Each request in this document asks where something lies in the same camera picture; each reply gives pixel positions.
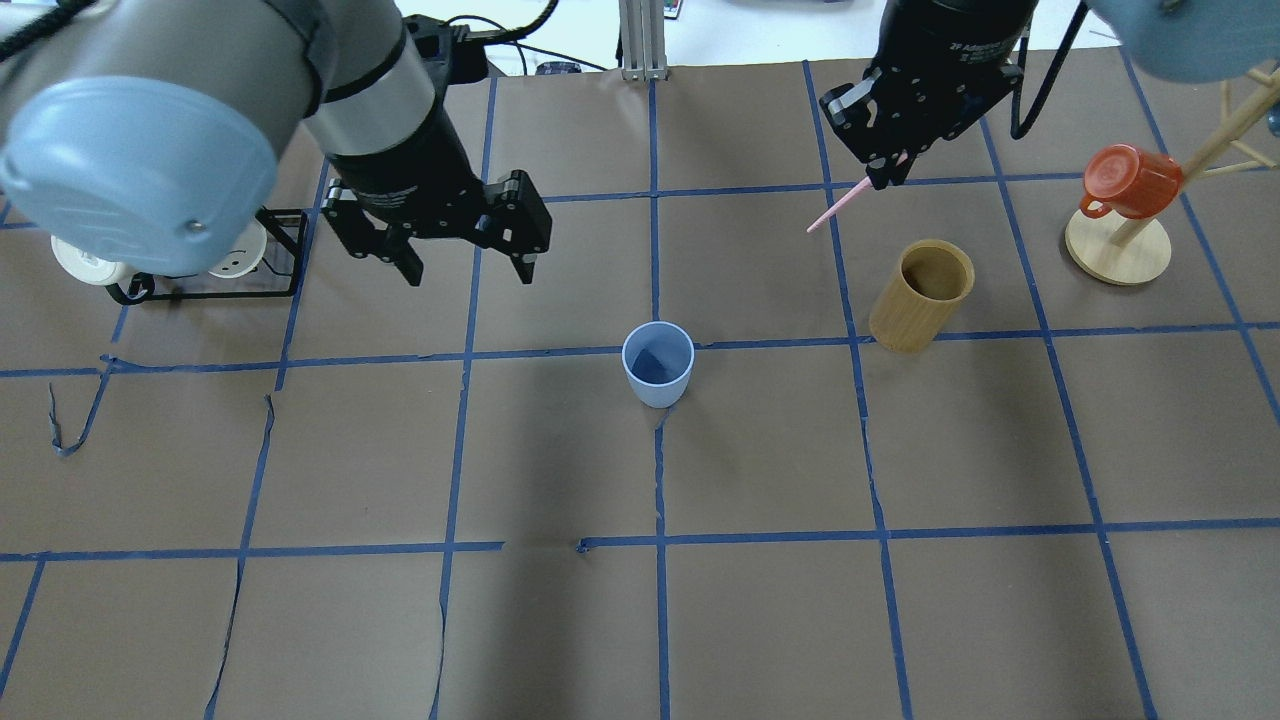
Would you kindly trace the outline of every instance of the pink stick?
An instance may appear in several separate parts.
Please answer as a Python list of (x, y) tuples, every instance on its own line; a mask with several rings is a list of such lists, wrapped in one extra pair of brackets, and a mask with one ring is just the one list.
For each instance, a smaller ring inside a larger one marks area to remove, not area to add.
[(812, 233), (813, 231), (815, 231), (819, 227), (822, 227), (822, 224), (826, 223), (827, 220), (829, 220), (832, 215), (835, 215), (836, 213), (838, 213), (841, 208), (844, 208), (845, 205), (849, 205), (850, 200), (852, 200), (854, 197), (858, 197), (859, 195), (861, 195), (870, 186), (872, 186), (872, 178), (869, 178), (869, 177), (868, 178), (863, 178), (858, 184), (855, 184), (852, 187), (852, 190), (850, 190), (849, 192), (845, 193), (844, 197), (841, 197), (840, 200), (837, 200), (836, 204), (831, 206), (831, 209), (828, 209), (826, 213), (823, 213), (822, 217), (818, 218), (817, 220), (814, 220), (813, 224), (809, 225), (809, 229), (806, 229), (804, 232)]

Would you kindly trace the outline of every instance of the light blue cup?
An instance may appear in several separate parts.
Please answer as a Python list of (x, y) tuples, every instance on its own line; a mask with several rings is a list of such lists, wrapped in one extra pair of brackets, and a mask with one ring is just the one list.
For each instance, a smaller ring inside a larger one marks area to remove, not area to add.
[(622, 343), (622, 368), (636, 397), (649, 407), (671, 407), (685, 395), (694, 370), (694, 341), (678, 325), (645, 323)]

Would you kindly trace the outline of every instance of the blue grid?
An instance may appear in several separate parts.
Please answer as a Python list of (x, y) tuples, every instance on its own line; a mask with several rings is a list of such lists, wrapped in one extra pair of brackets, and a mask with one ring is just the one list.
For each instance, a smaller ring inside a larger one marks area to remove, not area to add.
[[(1138, 81), (1137, 73), (1128, 58), (1121, 51), (1125, 68), (1128, 70), (1133, 90), (1135, 91), (1139, 102), (1143, 108), (1146, 118), (1151, 126), (1151, 129), (1156, 137), (1156, 141), (1161, 151), (1166, 151), (1164, 138), (1160, 133), (1158, 126), (1156, 123), (1155, 115), (1151, 110), (1149, 104), (1143, 94), (1142, 86)], [(805, 77), (805, 86), (809, 95), (810, 109), (813, 113), (814, 131), (818, 146), (818, 154), (823, 170), (822, 183), (797, 183), (797, 184), (778, 184), (778, 186), (744, 186), (744, 187), (722, 187), (722, 188), (682, 188), (682, 190), (659, 190), (658, 186), (658, 118), (657, 118), (657, 86), (654, 82), (649, 83), (649, 163), (650, 163), (650, 182), (648, 191), (637, 192), (613, 192), (613, 193), (582, 193), (582, 195), (562, 195), (550, 196), (547, 199), (548, 202), (580, 202), (580, 201), (609, 201), (609, 200), (625, 200), (625, 199), (639, 199), (648, 197), (650, 200), (650, 243), (652, 243), (652, 316), (653, 319), (659, 319), (660, 314), (660, 277), (659, 277), (659, 222), (658, 222), (658, 202), (663, 197), (681, 197), (681, 196), (713, 196), (713, 195), (746, 195), (746, 193), (772, 193), (772, 192), (803, 192), (803, 191), (815, 191), (822, 190), (826, 195), (828, 204), (835, 200), (835, 191), (852, 187), (851, 182), (833, 182), (831, 178), (831, 169), (828, 161), (828, 154), (826, 147), (826, 138), (822, 129), (822, 122), (818, 115), (818, 106), (815, 100), (815, 88), (813, 83), (813, 76), (810, 72), (809, 63), (803, 63), (803, 70)], [(483, 156), (483, 169), (481, 176), (488, 178), (489, 173), (489, 160), (492, 151), (493, 140), (493, 118), (497, 105), (498, 96), (498, 83), (489, 83), (489, 101), (486, 111), (486, 126), (485, 126), (485, 140), (484, 140), (484, 156)], [(658, 633), (658, 679), (659, 679), (659, 707), (663, 720), (669, 720), (671, 717), (671, 693), (669, 693), (669, 657), (668, 657), (668, 633), (667, 633), (667, 548), (669, 546), (686, 546), (686, 544), (732, 544), (732, 543), (805, 543), (805, 542), (877, 542), (881, 548), (881, 568), (882, 579), (884, 584), (884, 600), (886, 609), (888, 614), (890, 623), (890, 637), (892, 643), (895, 670), (899, 682), (899, 693), (901, 702), (902, 716), (906, 719), (913, 717), (911, 710), (911, 694), (910, 683), (908, 675), (908, 659), (902, 650), (901, 628), (900, 619), (897, 614), (897, 601), (896, 592), (893, 587), (893, 573), (892, 573), (892, 559), (891, 559), (891, 541), (893, 539), (936, 539), (936, 538), (973, 538), (973, 537), (1030, 537), (1030, 536), (1073, 536), (1073, 534), (1094, 534), (1098, 539), (1100, 552), (1102, 553), (1103, 562), (1106, 565), (1107, 578), (1111, 585), (1112, 597), (1116, 605), (1116, 614), (1120, 621), (1121, 632), (1124, 634), (1124, 641), (1129, 652), (1129, 659), (1139, 696), (1143, 703), (1144, 714), (1148, 719), (1157, 717), (1155, 701), (1151, 696), (1151, 691), (1146, 682), (1146, 675), (1142, 666), (1142, 659), (1139, 652), (1139, 638), (1134, 635), (1132, 623), (1129, 620), (1124, 591), (1120, 583), (1120, 577), (1115, 566), (1115, 561), (1111, 555), (1108, 537), (1112, 533), (1147, 533), (1147, 532), (1169, 532), (1169, 530), (1194, 530), (1194, 532), (1210, 532), (1210, 530), (1228, 530), (1228, 529), (1262, 529), (1262, 528), (1280, 528), (1280, 518), (1233, 518), (1233, 519), (1215, 519), (1215, 520), (1158, 520), (1158, 521), (1130, 521), (1130, 523), (1108, 523), (1103, 519), (1098, 500), (1093, 488), (1092, 477), (1089, 474), (1088, 460), (1085, 456), (1085, 448), (1079, 436), (1079, 429), (1075, 423), (1074, 411), (1071, 407), (1070, 395), (1066, 387), (1066, 380), (1062, 377), (1061, 366), (1057, 359), (1057, 352), (1055, 348), (1055, 340), (1062, 337), (1102, 337), (1102, 336), (1129, 336), (1129, 334), (1169, 334), (1169, 333), (1220, 333), (1220, 332), (1234, 332), (1239, 333), (1242, 341), (1248, 350), (1249, 357), (1253, 363), (1254, 370), (1258, 377), (1260, 387), (1266, 395), (1272, 413), (1275, 414), (1276, 421), (1280, 423), (1280, 404), (1277, 404), (1274, 387), (1270, 378), (1267, 377), (1266, 369), (1261, 363), (1261, 357), (1253, 343), (1253, 332), (1275, 332), (1280, 331), (1280, 322), (1260, 322), (1249, 323), (1243, 319), (1239, 307), (1235, 304), (1234, 296), (1226, 282), (1226, 278), (1217, 264), (1213, 255), (1211, 243), (1204, 234), (1203, 228), (1196, 215), (1194, 208), (1190, 200), (1184, 195), (1181, 202), (1184, 209), (1190, 218), (1190, 223), (1196, 237), (1206, 255), (1206, 259), (1212, 268), (1215, 279), (1226, 301), (1233, 323), (1219, 323), (1219, 324), (1201, 324), (1201, 325), (1153, 325), (1153, 327), (1105, 327), (1105, 328), (1052, 328), (1048, 324), (1047, 316), (1044, 314), (1043, 305), (1039, 299), (1039, 293), (1036, 286), (1034, 272), (1030, 265), (1030, 260), (1027, 255), (1027, 249), (1023, 242), (1021, 231), (1018, 223), (1016, 211), (1012, 206), (1012, 201), (1009, 193), (1010, 183), (1020, 182), (1038, 182), (1038, 181), (1061, 181), (1061, 179), (1079, 179), (1080, 173), (1030, 173), (1030, 174), (1004, 174), (1000, 158), (997, 155), (995, 143), (991, 137), (991, 131), (987, 126), (986, 119), (980, 122), (980, 132), (983, 133), (988, 154), (992, 160), (992, 167), (995, 173), (991, 176), (972, 176), (972, 177), (948, 177), (948, 178), (913, 178), (908, 181), (908, 184), (924, 186), (924, 184), (961, 184), (961, 183), (995, 183), (1001, 193), (1004, 206), (1006, 210), (1010, 229), (1012, 231), (1015, 246), (1018, 250), (1019, 260), (1023, 266), (1025, 281), (1028, 283), (1028, 290), (1032, 296), (1033, 306), (1036, 309), (1038, 328), (1018, 329), (1018, 331), (996, 331), (996, 332), (968, 332), (968, 333), (942, 333), (938, 336), (941, 342), (964, 342), (964, 341), (986, 341), (986, 340), (1009, 340), (1009, 338), (1039, 338), (1046, 348), (1046, 354), (1050, 360), (1050, 365), (1053, 373), (1055, 384), (1059, 391), (1059, 398), (1062, 405), (1064, 418), (1068, 424), (1068, 429), (1075, 448), (1075, 456), (1078, 462), (1078, 469), (1080, 473), (1082, 488), (1089, 503), (1089, 510), (1092, 515), (1092, 523), (1087, 524), (1047, 524), (1047, 525), (1002, 525), (1002, 527), (954, 527), (954, 528), (890, 528), (884, 519), (884, 511), (881, 506), (877, 488), (876, 488), (876, 473), (873, 465), (873, 455), (869, 436), (867, 432), (867, 421), (869, 418), (868, 402), (865, 396), (865, 389), (861, 378), (861, 359), (859, 347), (863, 345), (874, 343), (874, 338), (870, 336), (863, 336), (856, 332), (852, 310), (849, 300), (849, 283), (845, 274), (845, 264), (842, 256), (842, 243), (840, 240), (838, 220), (833, 219), (831, 223), (832, 232), (832, 252), (835, 254), (837, 278), (840, 283), (840, 296), (841, 305), (845, 313), (846, 323), (846, 336), (844, 337), (815, 337), (815, 338), (780, 338), (780, 340), (763, 340), (763, 341), (727, 341), (716, 343), (698, 343), (698, 348), (701, 351), (733, 351), (733, 350), (751, 350), (751, 348), (765, 348), (765, 347), (812, 347), (812, 346), (846, 346), (850, 351), (850, 361), (852, 369), (852, 389), (856, 395), (858, 409), (859, 409), (859, 428), (861, 434), (861, 443), (864, 448), (864, 456), (867, 460), (867, 474), (870, 483), (870, 497), (873, 505), (873, 515), (876, 519), (876, 528), (870, 530), (820, 530), (820, 532), (771, 532), (771, 533), (701, 533), (701, 534), (677, 534), (668, 536), (666, 533), (666, 501), (664, 501), (664, 488), (663, 488), (663, 437), (666, 420), (669, 416), (662, 419), (659, 425), (654, 429), (654, 479), (655, 479), (655, 510), (657, 520), (653, 536), (620, 536), (620, 537), (588, 537), (582, 538), (577, 544), (579, 552), (588, 552), (593, 548), (608, 548), (608, 547), (654, 547), (655, 548), (655, 565), (657, 565), (657, 601), (658, 601), (658, 618), (657, 618), (657, 633)], [(4, 693), (4, 688), (8, 683), (10, 671), (13, 669), (14, 660), (18, 655), (23, 632), (27, 625), (32, 606), (35, 605), (38, 594), (38, 587), (41, 578), (44, 575), (47, 564), (50, 562), (86, 562), (86, 561), (115, 561), (115, 560), (161, 560), (161, 559), (236, 559), (237, 560), (237, 589), (236, 597), (238, 600), (239, 584), (243, 578), (244, 564), (250, 557), (297, 557), (297, 556), (340, 556), (340, 555), (396, 555), (396, 553), (440, 553), (443, 559), (443, 568), (440, 575), (440, 589), (439, 589), (439, 602), (442, 618), (448, 619), (448, 605), (449, 605), (449, 589), (452, 579), (453, 556), (456, 552), (494, 552), (503, 547), (502, 542), (458, 542), (456, 539), (457, 533), (457, 512), (458, 512), (458, 497), (462, 478), (462, 457), (463, 446), (466, 436), (466, 414), (467, 402), (471, 387), (471, 369), (475, 361), (498, 360), (498, 359), (516, 359), (516, 357), (548, 357), (548, 356), (576, 356), (576, 355), (613, 355), (620, 352), (617, 346), (593, 346), (593, 347), (562, 347), (550, 350), (508, 350), (508, 351), (475, 351), (475, 325), (476, 325), (476, 310), (479, 302), (479, 282), (480, 282), (480, 269), (483, 255), (479, 249), (474, 251), (472, 272), (471, 272), (471, 295), (470, 306), (467, 315), (467, 334), (466, 346), (463, 352), (445, 352), (434, 355), (392, 355), (392, 356), (349, 356), (349, 357), (306, 357), (306, 359), (292, 359), (289, 356), (289, 345), (293, 338), (293, 332), (297, 320), (298, 306), (302, 296), (303, 283), (306, 281), (307, 261), (311, 254), (311, 243), (314, 241), (314, 233), (316, 228), (316, 220), (319, 219), (320, 202), (323, 200), (325, 178), (328, 176), (328, 163), (324, 164), (320, 179), (316, 187), (315, 201), (312, 206), (307, 210), (308, 219), (311, 220), (308, 236), (303, 242), (303, 258), (300, 263), (298, 272), (300, 286), (298, 293), (292, 300), (288, 323), (285, 327), (284, 340), (282, 343), (280, 357), (274, 363), (243, 363), (243, 364), (186, 364), (186, 365), (163, 365), (163, 366), (148, 366), (128, 363), (119, 357), (111, 355), (104, 355), (102, 368), (33, 368), (33, 369), (18, 369), (18, 370), (0, 370), (0, 379), (4, 378), (24, 378), (24, 377), (38, 377), (38, 378), (58, 378), (58, 377), (74, 377), (74, 375), (96, 375), (100, 378), (97, 393), (95, 396), (93, 404), (91, 406), (88, 418), (86, 420), (84, 430), (82, 438), (87, 437), (92, 429), (93, 418), (97, 414), (99, 405), (101, 402), (102, 395), (106, 391), (110, 377), (114, 374), (151, 374), (151, 373), (227, 373), (227, 372), (252, 372), (252, 370), (275, 370), (276, 372), (276, 391), (284, 387), (284, 380), (287, 372), (292, 368), (306, 368), (306, 366), (324, 366), (324, 365), (360, 365), (360, 364), (383, 364), (383, 363), (435, 363), (435, 361), (461, 361), (462, 380), (460, 388), (458, 398), (458, 414), (457, 425), (454, 436), (454, 451), (453, 451), (453, 469), (451, 475), (451, 489), (449, 489), (449, 507), (448, 507), (448, 520), (445, 530), (445, 541), (440, 543), (399, 543), (399, 544), (367, 544), (367, 546), (317, 546), (317, 547), (251, 547), (250, 541), (252, 536), (253, 520), (256, 516), (257, 498), (261, 491), (262, 475), (265, 471), (266, 459), (270, 452), (270, 430), (274, 421), (274, 413), (268, 407), (262, 445), (260, 448), (259, 461), (255, 470), (253, 483), (250, 493), (248, 507), (246, 510), (246, 519), (242, 530), (241, 543), (238, 547), (228, 548), (175, 548), (175, 550), (137, 550), (137, 551), (61, 551), (61, 552), (33, 552), (33, 553), (0, 553), (0, 562), (5, 564), (31, 564), (32, 577), (28, 584), (27, 593), (24, 596), (23, 606), (15, 625), (13, 637), (8, 644), (8, 651), (4, 656), (4, 665), (0, 667), (0, 696)], [(6, 201), (3, 210), (0, 210), (0, 229), (26, 229), (35, 228), (33, 223), (6, 223), (9, 215), (10, 204)], [(123, 307), (120, 315), (115, 324), (111, 334), (111, 343), (118, 342), (120, 333), (128, 320), (128, 309)], [(234, 605), (232, 611), (232, 619), (234, 620)], [(228, 629), (228, 642), (230, 639), (230, 629)], [(445, 659), (443, 657), (444, 646), (442, 644), (442, 667), (440, 673), (444, 673)], [(439, 693), (440, 683), (436, 684), (436, 694), (433, 701), (433, 707), (430, 710), (429, 717), (435, 720), (439, 712)], [(209, 707), (206, 708), (206, 717), (212, 717), (216, 707), (218, 691), (215, 688), (214, 694), (210, 697)]]

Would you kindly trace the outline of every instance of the mug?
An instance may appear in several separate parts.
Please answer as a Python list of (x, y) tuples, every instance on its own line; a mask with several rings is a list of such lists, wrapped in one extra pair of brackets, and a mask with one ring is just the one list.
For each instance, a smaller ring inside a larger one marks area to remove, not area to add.
[(1169, 206), (1183, 187), (1183, 169), (1169, 155), (1133, 145), (1103, 147), (1084, 168), (1080, 211), (1098, 219), (1111, 210), (1140, 220)]

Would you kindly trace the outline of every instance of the black cable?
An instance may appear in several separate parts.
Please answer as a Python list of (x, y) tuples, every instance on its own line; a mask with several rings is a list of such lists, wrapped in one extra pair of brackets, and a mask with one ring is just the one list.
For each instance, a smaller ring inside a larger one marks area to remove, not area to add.
[(547, 24), (547, 19), (552, 17), (556, 10), (556, 5), (559, 5), (559, 0), (547, 0), (547, 6), (539, 13), (534, 22), (525, 27), (517, 27), (516, 29), (503, 29), (498, 35), (479, 33), (477, 38), (485, 45), (504, 45), (507, 42), (516, 42), (517, 40), (524, 40), (532, 35), (538, 28)]
[(0, 41), (0, 63), (70, 24), (84, 8), (97, 0), (59, 0), (58, 6), (31, 20), (9, 37)]
[[(444, 20), (444, 24), (445, 26), (451, 26), (456, 20), (479, 20), (481, 23), (489, 23), (489, 24), (492, 24), (493, 27), (495, 27), (495, 28), (498, 28), (500, 31), (506, 31), (507, 29), (507, 28), (502, 27), (500, 24), (498, 24), (497, 22), (490, 20), (489, 18), (486, 18), (484, 15), (453, 15), (452, 18)], [(520, 68), (527, 76), (529, 74), (529, 60), (525, 58), (525, 51), (520, 47), (518, 42), (512, 42), (512, 45), (516, 46), (516, 53), (520, 53)]]
[[(1062, 35), (1062, 42), (1057, 46), (1053, 61), (1048, 65), (1048, 72), (1044, 74), (1044, 82), (1041, 83), (1041, 88), (1036, 94), (1036, 100), (1032, 101), (1032, 108), (1027, 111), (1025, 120), (1018, 119), (1018, 117), (1021, 115), (1023, 83), (1019, 82), (1014, 86), (1014, 109), (1012, 115), (1009, 119), (1009, 135), (1014, 136), (1014, 140), (1021, 140), (1025, 137), (1027, 133), (1030, 132), (1032, 126), (1036, 124), (1036, 118), (1038, 118), (1041, 110), (1044, 109), (1044, 101), (1048, 100), (1048, 92), (1053, 90), (1053, 81), (1057, 79), (1057, 73), (1062, 69), (1062, 63), (1066, 61), (1066, 54), (1071, 51), (1071, 44), (1075, 42), (1075, 36), (1080, 32), (1080, 26), (1084, 24), (1084, 17), (1088, 14), (1088, 5), (1083, 1), (1076, 5), (1075, 14), (1071, 15), (1071, 22), (1066, 26), (1066, 33)], [(1029, 35), (1029, 32), (1024, 35), (1021, 41), (1018, 44), (1018, 68), (1020, 70), (1027, 70), (1027, 42)]]
[(586, 65), (586, 67), (589, 67), (591, 69), (596, 69), (596, 70), (608, 70), (609, 69), (609, 68), (605, 68), (604, 65), (596, 65), (595, 63), (589, 63), (589, 61), (586, 61), (586, 60), (584, 60), (581, 58), (575, 58), (572, 55), (566, 55), (563, 53), (557, 53), (554, 50), (545, 50), (543, 47), (534, 47), (532, 45), (525, 45), (524, 42), (512, 42), (511, 45), (515, 45), (516, 47), (524, 47), (525, 50), (532, 50), (534, 53), (541, 53), (543, 55), (550, 55), (553, 58), (559, 58), (562, 60), (568, 60), (571, 63), (577, 63), (580, 65)]

